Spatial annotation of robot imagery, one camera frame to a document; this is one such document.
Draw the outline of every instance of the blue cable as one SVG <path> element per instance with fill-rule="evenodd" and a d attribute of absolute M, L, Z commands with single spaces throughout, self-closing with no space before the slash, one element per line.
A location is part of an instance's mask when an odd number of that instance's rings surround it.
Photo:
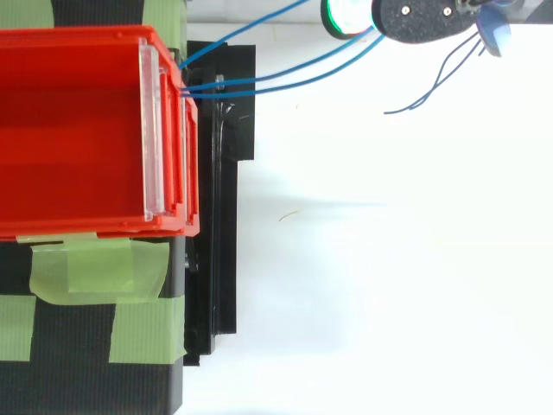
<path fill-rule="evenodd" d="M 287 69 L 285 71 L 274 73 L 272 75 L 262 76 L 261 78 L 244 78 L 241 80 L 226 80 L 224 82 L 213 82 L 210 84 L 203 84 L 198 86 L 189 86 L 186 88 L 183 88 L 183 92 L 192 92 L 192 91 L 201 91 L 204 89 L 211 89 L 215 87 L 222 87 L 222 86 L 236 86 L 236 85 L 249 85 L 249 84 L 255 84 L 258 82 L 263 82 L 266 80 L 273 80 L 275 78 L 280 78 L 281 76 L 288 75 L 290 73 L 299 71 L 301 69 L 304 69 L 305 67 L 310 67 L 316 63 L 319 63 L 321 61 L 324 61 L 325 59 L 330 58 L 331 56 L 334 56 L 335 54 L 338 54 L 339 52 L 349 48 L 352 46 L 355 42 L 357 42 L 359 39 L 367 36 L 372 31 L 372 27 L 365 30 L 364 32 L 360 33 L 359 35 L 355 36 L 350 41 L 347 41 L 343 45 L 341 45 L 339 48 L 336 48 L 335 50 L 332 50 L 328 52 L 327 54 L 324 54 L 323 56 L 319 56 L 316 59 L 313 59 L 309 62 L 302 63 L 301 65 L 298 65 L 297 67 L 292 67 L 290 69 Z"/>
<path fill-rule="evenodd" d="M 293 89 L 297 88 L 299 86 L 305 86 L 309 84 L 313 84 L 314 82 L 317 82 L 319 80 L 324 80 L 325 78 L 328 78 L 335 73 L 338 73 L 342 71 L 343 69 L 346 69 L 347 67 L 351 66 L 353 63 L 360 60 L 363 56 L 371 52 L 371 50 L 374 49 L 375 46 L 377 46 L 383 39 L 384 35 L 380 35 L 376 41 L 371 43 L 367 48 L 365 48 L 360 54 L 353 57 L 351 60 L 347 61 L 343 65 L 340 65 L 339 67 L 333 69 L 330 72 L 324 73 L 323 75 L 319 75 L 315 78 L 312 78 L 310 80 L 303 80 L 301 82 L 296 82 L 295 84 L 290 85 L 283 85 L 283 86 L 274 86 L 272 88 L 266 88 L 266 89 L 259 89 L 254 91 L 241 91 L 237 93 L 184 93 L 181 96 L 183 98 L 195 98 L 195 99 L 224 99 L 224 98 L 242 98 L 242 97 L 251 97 L 253 95 L 259 95 L 262 93 L 275 93 L 278 91 L 284 91 L 287 89 Z"/>
<path fill-rule="evenodd" d="M 406 106 L 405 108 L 402 108 L 401 110 L 396 110 L 396 111 L 388 111 L 388 112 L 385 112 L 385 115 L 395 115 L 395 114 L 399 114 L 400 112 L 405 112 L 405 111 L 412 111 L 412 110 L 415 110 L 416 108 L 418 108 L 419 106 L 421 106 L 422 104 L 424 104 L 426 102 L 426 100 L 430 97 L 430 95 L 432 95 L 432 93 L 434 93 L 434 91 L 436 89 L 438 89 L 446 80 L 448 80 L 449 78 L 451 78 L 464 64 L 465 62 L 468 60 L 468 58 L 470 58 L 472 56 L 472 54 L 474 53 L 474 51 L 478 48 L 478 46 L 482 43 L 482 40 L 478 40 L 476 42 L 476 44 L 473 46 L 473 48 L 468 52 L 468 54 L 463 58 L 463 60 L 459 63 L 459 65 L 457 65 L 443 80 L 439 80 L 440 77 L 442 76 L 442 72 L 443 72 L 443 69 L 445 68 L 445 65 L 448 61 L 448 59 L 455 53 L 457 52 L 461 47 L 463 47 L 464 45 L 466 45 L 468 42 L 470 42 L 476 35 L 478 34 L 475 33 L 474 35 L 470 36 L 468 39 L 466 39 L 461 45 L 459 45 L 457 48 L 455 48 L 449 55 L 448 57 L 446 58 L 446 60 L 442 63 L 442 68 L 440 69 L 440 73 L 438 74 L 438 78 L 436 78 L 436 82 L 434 83 L 434 85 L 430 88 L 430 90 L 425 93 L 421 98 L 419 98 L 417 101 L 415 101 L 413 104 L 411 105 L 408 105 Z"/>
<path fill-rule="evenodd" d="M 297 2 L 295 3 L 292 3 L 290 6 L 286 6 L 284 7 L 283 9 L 280 9 L 280 10 L 277 10 L 273 13 L 270 13 L 269 15 L 265 16 L 265 17 L 261 17 L 260 19 L 257 19 L 255 22 L 251 22 L 250 24 L 247 24 L 246 26 L 244 26 L 243 28 L 241 29 L 238 29 L 234 32 L 232 32 L 231 34 L 223 37 L 222 39 L 212 43 L 211 45 L 203 48 L 202 50 L 199 50 L 198 52 L 196 52 L 195 54 L 193 54 L 192 56 L 189 56 L 186 60 L 184 60 L 180 65 L 179 65 L 179 68 L 180 69 L 183 69 L 184 67 L 190 65 L 192 62 L 196 61 L 197 59 L 199 59 L 201 56 L 203 56 L 204 54 L 207 54 L 209 52 L 211 52 L 212 50 L 218 48 L 219 46 L 221 46 L 223 43 L 225 43 L 226 41 L 228 41 L 229 39 L 231 39 L 232 37 L 236 36 L 236 35 L 240 35 L 242 33 L 244 33 L 245 31 L 247 30 L 250 30 L 251 28 L 253 28 L 254 26 L 257 26 L 258 24 L 261 24 L 263 22 L 267 22 L 268 20 L 272 19 L 273 17 L 277 17 L 277 16 L 280 16 L 281 14 L 283 13 L 286 13 L 287 11 L 289 10 L 292 10 L 306 2 L 308 2 L 309 0 L 298 0 Z"/>

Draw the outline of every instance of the green masking tape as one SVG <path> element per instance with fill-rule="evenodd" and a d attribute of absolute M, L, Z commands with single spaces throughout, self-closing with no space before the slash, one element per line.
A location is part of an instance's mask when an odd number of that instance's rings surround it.
<path fill-rule="evenodd" d="M 185 354 L 184 297 L 116 306 L 110 363 L 172 365 Z"/>
<path fill-rule="evenodd" d="M 66 235 L 17 236 L 16 240 L 20 244 L 41 244 L 44 242 L 60 242 L 62 240 L 90 240 L 97 238 L 96 233 L 68 233 Z"/>
<path fill-rule="evenodd" d="M 0 0 L 0 29 L 54 27 L 50 0 Z"/>
<path fill-rule="evenodd" d="M 66 240 L 33 246 L 31 292 L 54 305 L 155 301 L 168 269 L 168 243 Z"/>
<path fill-rule="evenodd" d="M 168 48 L 181 48 L 182 0 L 145 0 L 143 25 L 152 26 Z"/>
<path fill-rule="evenodd" d="M 0 296 L 0 361 L 30 361 L 36 297 Z"/>

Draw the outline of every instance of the black round disc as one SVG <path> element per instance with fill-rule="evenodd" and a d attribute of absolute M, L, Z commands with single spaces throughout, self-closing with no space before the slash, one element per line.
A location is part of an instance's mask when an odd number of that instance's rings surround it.
<path fill-rule="evenodd" d="M 374 0 L 372 19 L 380 33 L 403 43 L 437 41 L 470 28 L 473 13 L 459 13 L 454 0 Z"/>

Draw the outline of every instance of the green light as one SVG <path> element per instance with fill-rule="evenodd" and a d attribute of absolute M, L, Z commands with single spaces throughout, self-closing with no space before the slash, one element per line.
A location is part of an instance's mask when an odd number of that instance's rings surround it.
<path fill-rule="evenodd" d="M 372 25 L 372 0 L 327 0 L 333 26 L 344 35 L 355 35 Z"/>

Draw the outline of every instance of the red storage bin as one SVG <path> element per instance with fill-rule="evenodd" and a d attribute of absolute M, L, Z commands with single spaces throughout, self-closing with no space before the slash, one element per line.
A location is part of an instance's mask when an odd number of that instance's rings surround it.
<path fill-rule="evenodd" d="M 0 62 L 0 238 L 199 232 L 197 108 L 154 29 L 0 31 Z"/>

